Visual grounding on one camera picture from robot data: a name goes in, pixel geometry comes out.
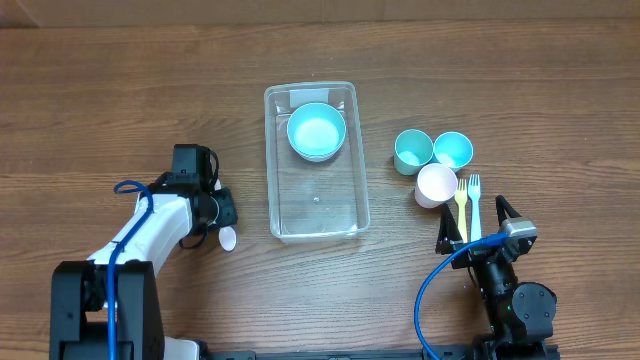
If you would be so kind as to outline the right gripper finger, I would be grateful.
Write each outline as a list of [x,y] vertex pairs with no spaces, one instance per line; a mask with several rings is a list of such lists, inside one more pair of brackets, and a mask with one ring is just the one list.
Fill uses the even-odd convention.
[[461,242],[462,236],[449,206],[444,203],[439,206],[440,226],[437,237],[437,245],[447,245],[452,242]]
[[510,205],[503,195],[498,195],[495,198],[496,212],[498,222],[502,223],[506,219],[519,218],[520,214]]

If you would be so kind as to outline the white plastic spoon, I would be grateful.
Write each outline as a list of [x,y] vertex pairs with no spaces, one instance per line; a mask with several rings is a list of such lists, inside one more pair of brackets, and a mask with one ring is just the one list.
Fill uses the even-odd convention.
[[[221,188],[226,188],[226,187],[223,187],[221,184],[221,181],[217,180],[214,185],[214,190],[216,191]],[[215,224],[215,227],[218,229],[218,240],[220,242],[220,245],[227,252],[233,251],[237,244],[237,233],[235,231],[234,226],[217,228]]]

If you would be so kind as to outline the teal bowl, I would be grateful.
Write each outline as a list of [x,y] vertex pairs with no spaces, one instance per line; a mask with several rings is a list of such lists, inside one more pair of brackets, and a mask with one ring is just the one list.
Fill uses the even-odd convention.
[[306,153],[302,150],[295,149],[295,152],[307,161],[324,162],[334,157],[339,152],[339,149],[338,148],[321,149],[320,151],[316,151],[313,153]]

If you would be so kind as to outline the light blue bowl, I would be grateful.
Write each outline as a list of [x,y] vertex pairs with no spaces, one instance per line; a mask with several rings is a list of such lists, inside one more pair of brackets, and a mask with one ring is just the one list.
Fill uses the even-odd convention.
[[287,123],[290,146],[306,153],[340,148],[346,139],[344,116],[325,103],[308,103],[297,108]]

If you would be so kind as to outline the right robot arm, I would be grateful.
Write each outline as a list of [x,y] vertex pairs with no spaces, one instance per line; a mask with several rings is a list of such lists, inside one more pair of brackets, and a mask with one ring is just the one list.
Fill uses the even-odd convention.
[[465,268],[475,278],[491,332],[476,336],[469,346],[451,346],[440,353],[446,359],[558,359],[559,349],[545,344],[553,335],[557,297],[540,283],[519,281],[513,268],[533,247],[536,225],[501,195],[496,197],[496,210],[499,232],[506,239],[499,245],[476,240],[451,262],[454,269]]

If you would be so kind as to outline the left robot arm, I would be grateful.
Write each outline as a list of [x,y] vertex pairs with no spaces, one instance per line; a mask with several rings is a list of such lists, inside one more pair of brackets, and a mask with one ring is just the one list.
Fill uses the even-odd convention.
[[203,243],[216,233],[226,251],[237,244],[238,214],[216,153],[177,144],[170,171],[148,185],[124,180],[114,191],[136,194],[130,220],[88,259],[63,261],[52,274],[50,358],[211,358],[204,342],[165,335],[156,277],[189,237]]

